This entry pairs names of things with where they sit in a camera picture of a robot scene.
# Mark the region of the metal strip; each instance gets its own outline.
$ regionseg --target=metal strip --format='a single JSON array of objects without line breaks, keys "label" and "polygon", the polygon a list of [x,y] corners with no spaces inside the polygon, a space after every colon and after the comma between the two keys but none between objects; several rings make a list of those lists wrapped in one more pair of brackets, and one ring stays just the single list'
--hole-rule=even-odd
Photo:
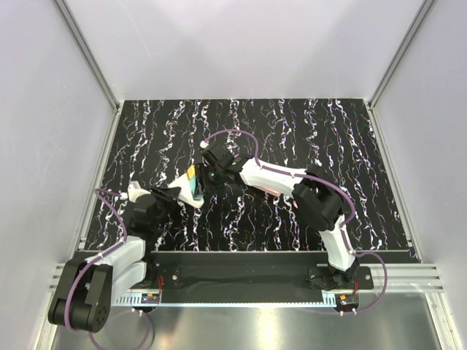
[{"label": "metal strip", "polygon": [[[145,293],[159,294],[159,289],[149,289]],[[131,290],[118,298],[112,307],[161,307],[161,308],[335,308],[336,296],[323,291],[323,301],[314,303],[143,303],[142,293]]]},{"label": "metal strip", "polygon": [[399,45],[399,48],[395,52],[393,60],[389,64],[385,72],[385,75],[383,75],[383,78],[381,82],[379,83],[376,91],[374,92],[373,97],[371,97],[370,99],[371,108],[374,108],[378,104],[378,101],[381,98],[382,93],[385,91],[387,84],[393,77],[395,70],[399,66],[399,63],[404,58],[407,52],[407,49],[409,49],[411,43],[413,42],[420,28],[422,27],[422,24],[425,22],[435,2],[436,0],[424,0],[423,1],[422,6],[419,8],[418,13],[415,15],[415,18],[409,27],[409,30],[407,31],[405,37],[402,39],[402,43]]},{"label": "metal strip", "polygon": [[460,340],[458,330],[452,320],[451,311],[447,305],[446,295],[427,294],[426,300],[430,309],[436,334],[443,350],[462,350],[463,345]]},{"label": "metal strip", "polygon": [[53,3],[56,5],[60,16],[68,27],[75,44],[78,46],[78,49],[82,53],[83,58],[85,59],[94,78],[96,78],[96,81],[99,84],[99,87],[104,93],[110,106],[112,107],[112,110],[114,112],[117,111],[120,102],[115,98],[109,83],[106,81],[104,75],[102,74],[102,71],[97,64],[93,53],[90,51],[89,46],[86,43],[84,36],[82,35],[80,27],[77,24],[77,21],[74,19],[74,16],[69,9],[68,4],[66,3],[66,0],[53,0]]},{"label": "metal strip", "polygon": [[414,226],[412,221],[410,220],[409,212],[407,210],[407,205],[402,196],[401,186],[399,184],[399,180],[394,171],[393,162],[389,156],[389,151],[387,149],[387,144],[381,130],[381,126],[379,125],[378,118],[375,115],[374,109],[370,108],[368,102],[365,102],[366,109],[368,115],[370,117],[371,124],[373,125],[374,135],[377,139],[377,144],[379,148],[379,152],[381,153],[382,162],[385,166],[387,177],[389,179],[390,186],[393,190],[395,204],[398,207],[399,214],[401,216],[402,225],[404,227],[404,231],[406,233],[407,241],[409,245],[412,245],[415,249],[415,253],[417,257],[422,261],[422,253],[420,251],[420,245],[417,242],[417,239],[414,235]]},{"label": "metal strip", "polygon": [[94,195],[93,190],[101,186],[101,181],[104,176],[105,167],[107,166],[107,160],[109,159],[110,150],[112,149],[112,143],[114,141],[115,131],[117,130],[117,126],[118,126],[118,121],[120,120],[120,116],[122,114],[122,109],[123,109],[123,104],[121,104],[119,109],[116,111],[111,123],[109,124],[109,128],[107,129],[104,143],[102,145],[102,149],[99,154],[96,172],[94,173],[91,188],[88,191],[88,198],[86,200],[85,208],[81,216],[81,220],[80,220],[81,225],[80,225],[80,228],[78,229],[79,241],[74,245],[74,249],[71,253],[71,256],[74,254],[75,251],[84,249],[85,247],[86,237],[88,235],[88,230],[90,226],[90,221],[92,219],[94,207],[97,201],[97,197]]},{"label": "metal strip", "polygon": [[34,341],[33,350],[50,350],[52,348],[55,332],[57,331],[57,326],[49,323],[47,320],[47,311],[52,302],[52,297],[53,292],[49,292],[47,294],[47,302],[44,303],[41,313],[39,314],[42,323],[40,324],[39,332]]}]

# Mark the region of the aluminum frame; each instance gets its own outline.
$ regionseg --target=aluminum frame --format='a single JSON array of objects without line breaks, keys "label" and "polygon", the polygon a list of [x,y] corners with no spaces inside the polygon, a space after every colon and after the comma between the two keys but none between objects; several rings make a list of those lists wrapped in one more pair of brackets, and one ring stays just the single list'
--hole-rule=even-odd
[{"label": "aluminum frame", "polygon": [[105,95],[105,98],[109,102],[109,105],[112,107],[113,112],[117,111],[120,102],[115,97],[109,83],[102,74],[102,70],[99,68],[99,65],[97,64],[96,59],[94,58],[93,53],[91,52],[88,43],[85,40],[85,37],[82,35],[80,27],[78,26],[77,21],[74,19],[72,11],[66,3],[66,0],[52,1],[58,10],[58,13],[65,22],[65,25],[68,28],[70,34],[72,35],[74,43],[85,59],[90,72],[96,79],[99,87],[102,90],[102,93]]},{"label": "aluminum frame", "polygon": [[[45,307],[46,315],[48,306],[51,298],[55,291],[56,285],[63,270],[64,264],[58,264],[55,269],[53,282],[50,285],[50,291],[48,293],[48,303]],[[384,274],[382,266],[380,264],[362,264],[362,266],[368,266],[371,269],[373,276],[375,289],[373,290],[361,290],[360,293],[374,293],[375,290],[379,290],[384,282]],[[438,271],[434,264],[387,264],[388,272],[388,285],[386,293],[417,293],[424,294],[428,307],[430,309],[431,317],[435,326],[435,331],[440,341],[443,350],[461,350],[463,349],[460,337],[458,335],[455,324],[452,320],[452,315],[449,310],[449,306],[446,301],[446,296],[439,280]],[[139,289],[130,289],[128,293],[138,292]],[[145,292],[158,293],[157,289],[145,290]],[[346,292],[341,290],[334,290],[333,293]],[[240,308],[259,308],[259,307],[271,307],[262,303],[230,303],[230,304],[216,304],[216,303],[204,303],[204,304],[167,304],[160,305],[159,307],[240,307]],[[289,303],[283,303],[283,305],[274,305],[274,307],[289,308],[289,307],[323,307],[319,305],[301,304],[299,306],[291,305]],[[41,331],[36,338],[36,344],[33,349],[35,350],[50,350],[55,337],[57,326],[50,324],[47,321],[47,317],[44,317]]]},{"label": "aluminum frame", "polygon": [[96,167],[96,171],[94,172],[92,185],[89,190],[88,198],[85,204],[85,209],[81,216],[80,227],[78,229],[78,233],[79,233],[78,242],[74,245],[74,251],[72,252],[72,254],[77,249],[83,250],[85,247],[90,222],[92,220],[94,207],[96,206],[96,202],[97,202],[97,197],[94,195],[93,190],[101,186],[105,167],[107,166],[107,160],[109,159],[110,150],[112,149],[112,143],[114,141],[115,132],[117,130],[118,121],[120,120],[120,116],[122,114],[122,109],[123,109],[123,104],[121,104],[118,110],[115,112],[114,117],[111,123],[109,124],[109,128],[107,129],[104,143],[102,145],[102,149],[99,154],[99,161],[97,163],[98,166]]},{"label": "aluminum frame", "polygon": [[402,39],[402,42],[399,44],[399,48],[397,49],[393,59],[389,63],[389,66],[386,69],[386,72],[383,75],[381,81],[379,82],[377,89],[375,90],[373,96],[370,98],[371,108],[374,108],[378,104],[378,101],[381,98],[381,95],[384,93],[387,84],[389,84],[389,81],[393,77],[397,67],[399,66],[399,63],[404,58],[418,31],[420,30],[420,28],[422,28],[423,23],[428,17],[436,1],[437,0],[424,0],[422,6],[420,6],[420,8],[418,9],[418,12],[415,15],[414,20],[412,21],[409,30],[406,32],[406,35]]}]

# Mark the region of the table surface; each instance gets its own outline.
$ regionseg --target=table surface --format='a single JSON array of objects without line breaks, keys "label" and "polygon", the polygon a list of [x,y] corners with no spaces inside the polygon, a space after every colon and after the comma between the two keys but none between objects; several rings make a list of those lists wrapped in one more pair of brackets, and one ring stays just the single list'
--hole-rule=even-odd
[{"label": "table surface", "polygon": [[[113,308],[111,317],[119,313],[96,340],[105,349],[134,349],[146,322],[127,308]],[[159,308],[150,316],[155,337],[146,350],[441,349],[425,297],[416,293],[386,295],[373,310],[346,317],[287,308]],[[58,328],[53,350],[92,349],[86,333]]]},{"label": "table surface", "polygon": [[[130,180],[166,186],[200,160],[199,143],[224,128],[253,132],[260,158],[293,168],[322,166],[347,191],[357,218],[348,226],[356,249],[408,249],[374,129],[360,99],[126,101],[102,187],[125,191]],[[246,136],[219,136],[232,152],[253,153]],[[290,200],[227,186],[203,211],[181,206],[162,225],[159,251],[322,250],[317,232]],[[125,204],[118,205],[120,213]],[[103,249],[121,229],[97,203],[85,248]]]}]

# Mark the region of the enclosure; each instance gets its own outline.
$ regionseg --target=enclosure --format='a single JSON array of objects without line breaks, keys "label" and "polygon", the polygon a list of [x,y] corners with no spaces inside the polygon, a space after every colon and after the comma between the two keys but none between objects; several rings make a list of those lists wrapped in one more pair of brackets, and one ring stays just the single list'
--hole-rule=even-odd
[{"label": "enclosure", "polygon": [[[341,292],[304,288],[328,263],[322,232],[290,196],[233,183],[166,215],[150,241],[163,283],[114,302],[100,346],[463,348],[464,1],[20,0],[0,13],[8,349],[96,347],[47,320],[67,260],[123,237],[93,190],[166,188],[223,129],[351,198],[352,247],[385,263],[359,257],[353,295],[370,309],[340,317]],[[245,135],[216,139],[255,153]],[[128,311],[149,294],[148,316]]]}]

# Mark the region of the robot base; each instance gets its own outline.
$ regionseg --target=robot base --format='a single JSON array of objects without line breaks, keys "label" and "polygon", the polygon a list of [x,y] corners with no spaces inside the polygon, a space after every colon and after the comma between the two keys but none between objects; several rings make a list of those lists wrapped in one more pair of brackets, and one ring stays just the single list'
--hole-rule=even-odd
[{"label": "robot base", "polygon": [[308,282],[310,289],[319,290],[354,290],[355,282],[358,282],[358,289],[373,289],[373,277],[369,267],[360,266],[355,274],[355,278],[351,282],[338,285],[331,274],[328,266],[312,266],[308,267]]}]

